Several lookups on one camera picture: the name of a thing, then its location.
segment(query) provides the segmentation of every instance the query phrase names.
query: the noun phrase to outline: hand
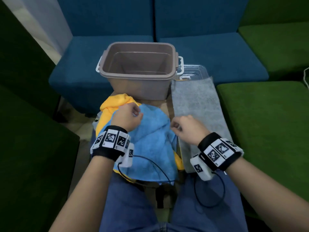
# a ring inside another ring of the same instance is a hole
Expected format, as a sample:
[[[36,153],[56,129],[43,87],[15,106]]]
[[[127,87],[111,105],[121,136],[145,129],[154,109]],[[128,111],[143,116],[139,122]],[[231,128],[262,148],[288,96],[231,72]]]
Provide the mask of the hand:
[[[127,103],[119,107],[115,112],[111,125],[117,125],[131,132],[141,124],[143,113],[135,103]]]
[[[198,146],[210,134],[209,130],[199,120],[191,115],[174,117],[171,121],[171,130],[183,141]]]

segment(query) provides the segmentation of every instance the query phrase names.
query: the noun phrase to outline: brown plastic bin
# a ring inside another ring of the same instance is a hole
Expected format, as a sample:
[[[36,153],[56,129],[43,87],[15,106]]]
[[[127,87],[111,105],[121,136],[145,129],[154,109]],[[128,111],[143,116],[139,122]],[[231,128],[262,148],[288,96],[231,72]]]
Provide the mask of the brown plastic bin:
[[[178,58],[180,73],[176,71]],[[164,100],[171,80],[183,74],[183,58],[168,43],[115,42],[103,52],[97,71],[109,80],[117,94]]]

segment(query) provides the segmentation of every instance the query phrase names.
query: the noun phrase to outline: clear plastic container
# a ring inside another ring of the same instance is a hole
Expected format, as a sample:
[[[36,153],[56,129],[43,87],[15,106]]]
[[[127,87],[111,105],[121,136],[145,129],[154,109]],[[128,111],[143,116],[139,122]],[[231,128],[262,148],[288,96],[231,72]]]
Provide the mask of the clear plastic container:
[[[209,78],[206,68],[202,65],[185,64],[183,68],[184,73],[182,75],[176,76],[175,80],[186,81],[186,80],[202,80]]]
[[[178,58],[181,59],[181,71]],[[118,94],[135,99],[165,100],[171,81],[183,74],[183,58],[169,43],[115,42],[109,45],[96,69]]]

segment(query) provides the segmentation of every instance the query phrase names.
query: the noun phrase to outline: blue towel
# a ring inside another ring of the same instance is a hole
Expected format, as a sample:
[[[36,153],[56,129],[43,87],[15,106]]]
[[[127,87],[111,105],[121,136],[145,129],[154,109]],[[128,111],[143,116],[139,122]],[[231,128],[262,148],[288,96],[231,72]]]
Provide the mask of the blue towel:
[[[120,168],[129,178],[165,183],[168,182],[162,171],[151,161],[135,157],[144,156],[155,162],[173,183],[178,177],[177,166],[173,150],[176,150],[177,138],[170,130],[170,119],[160,108],[142,104],[139,106],[144,113],[141,124],[132,132],[131,142],[134,144],[133,164],[130,168]]]

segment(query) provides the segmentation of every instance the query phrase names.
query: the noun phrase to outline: white cable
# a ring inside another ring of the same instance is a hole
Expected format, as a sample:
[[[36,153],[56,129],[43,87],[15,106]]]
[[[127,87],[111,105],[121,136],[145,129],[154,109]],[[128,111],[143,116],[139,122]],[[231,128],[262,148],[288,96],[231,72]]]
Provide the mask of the white cable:
[[[309,85],[308,85],[308,83],[307,83],[307,81],[306,81],[306,70],[308,70],[308,69],[309,69],[309,67],[308,67],[308,68],[306,68],[306,69],[304,70],[304,77],[303,77],[303,81],[304,81],[305,85],[307,86],[307,88],[308,88],[308,90],[309,90]]]

